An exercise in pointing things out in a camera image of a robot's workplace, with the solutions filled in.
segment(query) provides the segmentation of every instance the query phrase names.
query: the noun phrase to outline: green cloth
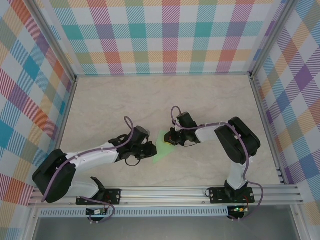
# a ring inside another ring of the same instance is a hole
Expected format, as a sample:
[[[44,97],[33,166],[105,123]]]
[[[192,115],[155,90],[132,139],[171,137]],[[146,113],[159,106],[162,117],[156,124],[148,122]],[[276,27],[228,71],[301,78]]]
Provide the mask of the green cloth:
[[[157,163],[160,159],[164,158],[168,154],[172,153],[176,147],[164,142],[167,131],[160,130],[158,138],[156,139],[156,151],[157,155],[153,157],[153,163]]]

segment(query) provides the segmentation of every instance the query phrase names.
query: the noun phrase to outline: aluminum rail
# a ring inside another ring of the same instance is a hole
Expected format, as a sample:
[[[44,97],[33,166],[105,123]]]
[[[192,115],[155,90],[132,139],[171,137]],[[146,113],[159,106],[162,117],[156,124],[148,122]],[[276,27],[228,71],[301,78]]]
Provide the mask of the aluminum rail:
[[[173,186],[173,187],[107,187],[121,189],[120,204],[115,207],[196,207],[196,206],[236,206],[236,203],[210,204],[205,191],[212,186]],[[261,190],[258,186],[250,185],[253,189],[255,203],[261,199]],[[296,185],[264,185],[262,205],[300,205],[303,199]],[[54,203],[41,203],[43,195],[35,188],[29,206],[33,208],[70,208],[84,207],[76,205],[76,196],[64,197]]]

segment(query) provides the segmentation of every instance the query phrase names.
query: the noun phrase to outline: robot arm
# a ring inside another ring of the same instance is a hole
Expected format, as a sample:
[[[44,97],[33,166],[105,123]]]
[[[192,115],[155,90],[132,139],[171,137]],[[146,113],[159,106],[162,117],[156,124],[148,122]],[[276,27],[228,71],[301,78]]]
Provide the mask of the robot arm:
[[[227,125],[198,126],[188,112],[181,113],[173,122],[175,128],[164,136],[164,141],[171,145],[184,146],[186,141],[193,143],[203,143],[209,140],[219,139],[228,157],[232,160],[229,177],[224,183],[225,194],[231,201],[239,196],[242,197],[243,191],[248,183],[244,179],[244,173],[247,167],[245,151],[238,140],[238,137]],[[244,122],[234,117],[228,121],[228,124],[239,133],[249,157],[257,154],[261,143],[258,137],[244,124]]]
[[[131,134],[131,140],[124,145]],[[157,149],[149,141],[149,135],[150,133],[143,127],[136,126],[133,128],[133,133],[111,139],[98,148],[71,153],[63,153],[60,149],[54,150],[34,172],[32,180],[43,195],[49,188],[46,196],[48,203],[54,203],[64,196],[91,198],[98,195],[99,192],[103,192],[103,185],[95,177],[91,179],[94,180],[97,186],[89,183],[74,182],[75,174],[100,165],[112,164],[121,160],[126,161],[130,156],[134,156],[139,162],[142,159],[153,157],[157,154]],[[61,168],[52,185],[50,185],[54,174],[65,162],[68,163]]]

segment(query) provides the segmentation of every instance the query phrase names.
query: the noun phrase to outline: perforated metal strip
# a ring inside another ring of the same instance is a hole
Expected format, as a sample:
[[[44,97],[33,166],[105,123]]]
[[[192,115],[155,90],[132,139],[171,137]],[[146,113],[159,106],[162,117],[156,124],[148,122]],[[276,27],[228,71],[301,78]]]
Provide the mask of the perforated metal strip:
[[[112,213],[95,217],[107,217]],[[226,206],[199,207],[117,207],[113,217],[204,217],[227,216]],[[43,208],[40,218],[83,218],[87,217],[85,208]]]

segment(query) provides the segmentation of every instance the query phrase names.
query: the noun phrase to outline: marble floor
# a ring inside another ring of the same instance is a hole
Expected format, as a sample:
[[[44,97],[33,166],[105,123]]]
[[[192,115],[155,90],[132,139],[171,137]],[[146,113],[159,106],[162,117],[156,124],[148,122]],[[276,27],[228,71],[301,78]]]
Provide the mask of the marble floor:
[[[65,153],[84,151],[128,134],[124,116],[150,130],[150,140],[155,143],[159,131],[172,127],[170,111],[174,105],[189,112],[198,125],[240,117],[261,141],[247,178],[263,185],[280,184],[245,75],[80,78],[61,149]],[[136,160],[131,157],[128,163]],[[230,165],[220,142],[213,140],[192,147],[177,146],[156,163],[146,158],[130,167],[120,161],[77,174],[76,179],[91,182],[94,176],[109,187],[217,186],[224,184]]]

